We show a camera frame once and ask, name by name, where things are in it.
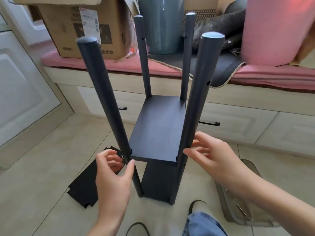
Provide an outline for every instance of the jeans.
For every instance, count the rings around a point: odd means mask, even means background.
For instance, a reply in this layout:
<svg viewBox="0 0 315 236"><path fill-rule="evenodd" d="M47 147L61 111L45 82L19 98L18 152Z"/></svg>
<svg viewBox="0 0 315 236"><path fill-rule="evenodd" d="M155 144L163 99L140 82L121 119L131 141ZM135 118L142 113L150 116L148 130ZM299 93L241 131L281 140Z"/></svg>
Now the jeans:
<svg viewBox="0 0 315 236"><path fill-rule="evenodd" d="M221 224L204 212L188 215L183 236L227 236Z"/></svg>

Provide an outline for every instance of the black shelf rack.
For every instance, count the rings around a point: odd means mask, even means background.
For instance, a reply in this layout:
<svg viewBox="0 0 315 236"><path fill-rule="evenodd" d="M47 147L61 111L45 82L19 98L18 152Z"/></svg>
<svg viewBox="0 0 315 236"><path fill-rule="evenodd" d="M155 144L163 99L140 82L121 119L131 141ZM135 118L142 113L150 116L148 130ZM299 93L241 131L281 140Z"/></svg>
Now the black shelf rack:
<svg viewBox="0 0 315 236"><path fill-rule="evenodd" d="M147 162L142 182L136 168L133 175L138 196L173 205L187 162L183 149L193 141L225 37L202 35L186 109L195 13L186 15L180 97L152 95L143 19L137 15L134 20L146 100L129 140L97 39L81 37L77 44L125 162Z"/></svg>

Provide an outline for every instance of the foot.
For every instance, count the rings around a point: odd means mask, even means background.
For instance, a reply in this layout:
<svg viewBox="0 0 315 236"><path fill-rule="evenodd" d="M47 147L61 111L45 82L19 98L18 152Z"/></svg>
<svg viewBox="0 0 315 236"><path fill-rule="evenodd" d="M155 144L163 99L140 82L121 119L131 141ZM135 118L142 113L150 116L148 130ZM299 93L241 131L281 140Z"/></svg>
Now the foot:
<svg viewBox="0 0 315 236"><path fill-rule="evenodd" d="M202 212L213 217L213 213L209 209L209 206L207 205L206 202L204 202L202 200L193 201L189 206L188 214L190 215L190 214L198 212L198 211L202 211Z"/></svg>
<svg viewBox="0 0 315 236"><path fill-rule="evenodd" d="M144 223L137 222L129 227L126 236L150 236L150 234Z"/></svg>

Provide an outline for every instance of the drawer handle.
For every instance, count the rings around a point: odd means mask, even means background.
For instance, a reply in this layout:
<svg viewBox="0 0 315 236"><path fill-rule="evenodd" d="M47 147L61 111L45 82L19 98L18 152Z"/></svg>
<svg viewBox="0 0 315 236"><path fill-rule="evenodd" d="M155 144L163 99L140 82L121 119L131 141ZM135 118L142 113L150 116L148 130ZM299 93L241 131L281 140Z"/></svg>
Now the drawer handle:
<svg viewBox="0 0 315 236"><path fill-rule="evenodd" d="M199 122L199 123L202 123L202 124L207 124L207 125L212 125L212 126L220 126L221 124L219 122L215 122L215 123L208 123L208 122Z"/></svg>

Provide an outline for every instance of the pink cushion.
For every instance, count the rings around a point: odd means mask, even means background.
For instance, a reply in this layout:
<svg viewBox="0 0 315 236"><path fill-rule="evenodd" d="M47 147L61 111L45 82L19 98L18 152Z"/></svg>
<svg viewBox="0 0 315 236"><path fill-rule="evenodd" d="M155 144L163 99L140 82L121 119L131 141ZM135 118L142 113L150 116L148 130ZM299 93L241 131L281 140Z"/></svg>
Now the pink cushion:
<svg viewBox="0 0 315 236"><path fill-rule="evenodd" d="M315 19L315 0L248 0L242 59L279 66L296 56Z"/></svg>
<svg viewBox="0 0 315 236"><path fill-rule="evenodd" d="M123 62L104 60L106 68L112 71L141 73L139 55L125 59ZM181 78L181 72L161 63L149 60L150 74ZM57 50L42 56L42 63L54 67L86 69L82 59L62 58ZM315 92L315 69L295 66L261 66L245 65L240 67L229 83L272 87L287 91Z"/></svg>

